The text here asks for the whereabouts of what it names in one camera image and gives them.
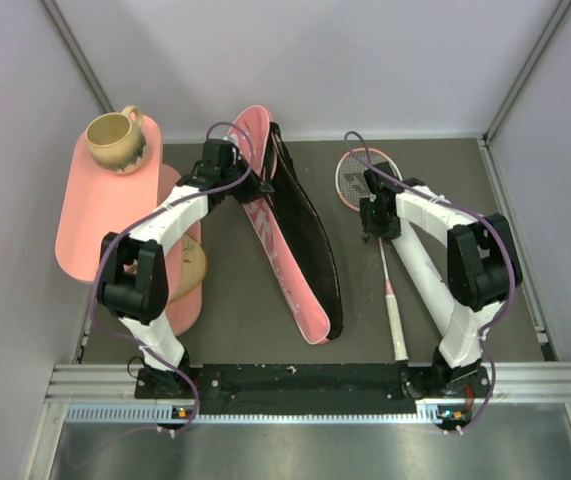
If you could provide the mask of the pink badminton racket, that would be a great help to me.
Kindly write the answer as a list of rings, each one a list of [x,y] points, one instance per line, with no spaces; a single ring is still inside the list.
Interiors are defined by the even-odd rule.
[[[348,208],[357,212],[360,211],[360,200],[371,196],[364,178],[366,166],[363,164],[363,161],[366,159],[366,149],[364,147],[355,148],[353,153],[347,152],[341,157],[335,170],[334,183],[339,199]],[[409,355],[406,348],[401,315],[389,275],[386,249],[381,239],[378,240],[378,246],[383,267],[385,302],[393,342],[394,358],[396,362],[407,362]]]

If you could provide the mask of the pink racket bag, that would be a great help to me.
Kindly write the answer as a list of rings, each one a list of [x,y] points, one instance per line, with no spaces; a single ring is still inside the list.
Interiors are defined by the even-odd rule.
[[[228,136],[274,191],[244,206],[296,325],[310,345],[338,338],[343,308],[331,244],[301,184],[281,129],[262,105],[245,108]]]

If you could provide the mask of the white shuttlecock tube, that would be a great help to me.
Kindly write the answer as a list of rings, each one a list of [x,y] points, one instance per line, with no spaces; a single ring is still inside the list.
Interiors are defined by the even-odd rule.
[[[421,240],[413,229],[409,229],[392,244],[436,328],[445,336],[454,310],[454,299]]]

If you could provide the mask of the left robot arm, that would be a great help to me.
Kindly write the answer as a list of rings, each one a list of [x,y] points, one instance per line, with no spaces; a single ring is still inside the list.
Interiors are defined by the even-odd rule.
[[[104,237],[94,285],[96,302],[129,329],[144,364],[159,371],[157,384],[170,396],[185,394],[192,374],[180,365],[185,349],[165,313],[170,295],[166,257],[226,196],[249,203],[271,191],[233,142],[208,139],[201,160],[160,206],[125,231]]]

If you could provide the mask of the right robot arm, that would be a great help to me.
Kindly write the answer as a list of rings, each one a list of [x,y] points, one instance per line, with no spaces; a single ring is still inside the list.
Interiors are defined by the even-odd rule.
[[[457,208],[416,179],[400,181],[386,162],[364,179],[363,234],[396,249],[442,335],[432,384],[455,395],[478,370],[485,329],[522,280],[509,223]]]

